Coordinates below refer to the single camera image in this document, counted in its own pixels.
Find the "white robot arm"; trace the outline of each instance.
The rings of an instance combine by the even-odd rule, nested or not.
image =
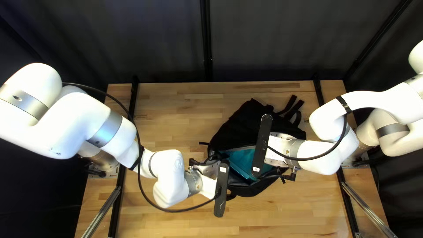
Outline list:
[[[410,54],[410,64],[423,72],[423,43]],[[343,115],[363,107],[377,108],[360,125],[357,135],[347,126],[342,141],[329,154],[308,161],[285,159],[267,150],[266,163],[291,166],[320,174],[333,174],[351,154],[381,145],[387,155],[420,149],[423,122],[423,75],[384,92],[356,91],[342,95],[315,110],[310,124],[322,141],[303,141],[289,135],[271,135],[268,145],[292,158],[320,155],[341,138]],[[30,64],[12,75],[0,88],[0,138],[38,154],[66,159],[76,153],[93,157],[107,152],[131,168],[139,155],[135,126],[83,90],[65,86],[58,73],[45,64]],[[154,199],[162,208],[200,193],[213,198],[216,180],[201,170],[184,170],[177,150],[145,150],[140,175],[157,178]]]

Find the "silver metal band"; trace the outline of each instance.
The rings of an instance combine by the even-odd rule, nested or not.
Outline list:
[[[419,96],[423,99],[423,75],[418,74],[406,80],[404,83],[410,85],[414,90],[416,90]]]
[[[13,89],[7,84],[0,88],[0,99],[22,109],[37,120],[40,120],[49,110],[49,108],[38,99],[20,89]]]
[[[105,146],[115,136],[122,124],[122,116],[110,110],[109,117],[100,129],[87,141],[101,148]]]
[[[117,165],[117,160],[111,154],[100,150],[96,155],[91,157],[85,157],[89,161],[95,164],[95,168],[101,171],[108,171],[113,169]]]
[[[198,171],[193,169],[185,170],[184,177],[188,184],[188,197],[201,191],[203,188],[203,181]]]
[[[299,140],[299,139],[292,139],[290,140],[291,149],[289,149],[289,156],[297,158],[298,155],[298,149],[301,146],[302,143],[304,143],[305,140]],[[285,159],[285,162],[287,164],[293,165],[297,168],[301,168],[298,161]]]
[[[410,131],[407,125],[394,123],[390,125],[386,125],[384,127],[381,127],[376,130],[377,138],[381,138],[383,136],[395,133],[395,132],[401,132],[401,131]]]
[[[345,134],[344,134],[344,136],[342,137],[342,138],[344,138],[348,133],[349,133],[349,130],[351,129],[351,127],[349,126],[349,124],[347,123],[346,124],[346,129],[345,129]],[[324,141],[324,142],[329,142],[329,143],[333,143],[333,142],[337,142],[338,140],[335,140],[335,139],[330,139],[330,140],[321,140],[321,141]]]

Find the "wooden tabletop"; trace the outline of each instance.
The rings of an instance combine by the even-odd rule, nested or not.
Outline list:
[[[345,93],[341,80],[321,82],[325,102]],[[189,158],[202,161],[206,146],[219,127],[242,103],[254,98],[282,110],[292,94],[305,101],[300,128],[307,139],[318,140],[308,118],[318,108],[312,81],[237,83],[146,83],[140,84],[135,122],[142,145],[152,151],[178,149],[185,165]],[[131,85],[110,84],[108,93],[129,105]],[[106,104],[123,111],[107,99]],[[349,123],[355,128],[352,115]],[[344,169],[347,182],[386,222],[370,169]],[[151,199],[156,180],[142,178]],[[88,179],[75,237],[81,237],[91,220],[115,188],[116,179]],[[172,208],[186,208],[206,201],[192,196]],[[360,232],[364,237],[380,237],[364,213],[353,203]],[[107,237],[111,210],[94,237]],[[137,175],[127,171],[118,237],[351,237],[336,175],[320,175],[305,170],[295,182],[277,180],[255,197],[236,197],[227,202],[224,217],[213,215],[213,203],[184,213],[164,213],[150,206],[137,184]]]

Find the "backpack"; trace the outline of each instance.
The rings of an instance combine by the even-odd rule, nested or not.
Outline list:
[[[273,106],[263,106],[258,101],[251,99],[242,104],[229,120],[220,127],[209,143],[200,142],[199,144],[208,145],[207,152],[212,159],[227,159],[228,156],[222,153],[222,151],[256,145],[261,117],[264,114],[270,114],[273,117],[271,132],[285,133],[297,139],[305,140],[305,131],[298,128],[298,124],[301,121],[301,112],[298,110],[304,104],[304,101],[299,100],[294,105],[296,99],[297,97],[292,95],[285,109],[277,113],[273,112]],[[295,121],[291,123],[290,120],[294,115],[296,115]],[[266,175],[282,174],[287,169],[272,167]],[[264,177],[258,181],[251,181],[242,177],[232,168],[229,171],[228,189],[231,191],[231,194],[227,195],[227,201],[236,196],[255,196],[278,179],[273,176],[269,178]]]

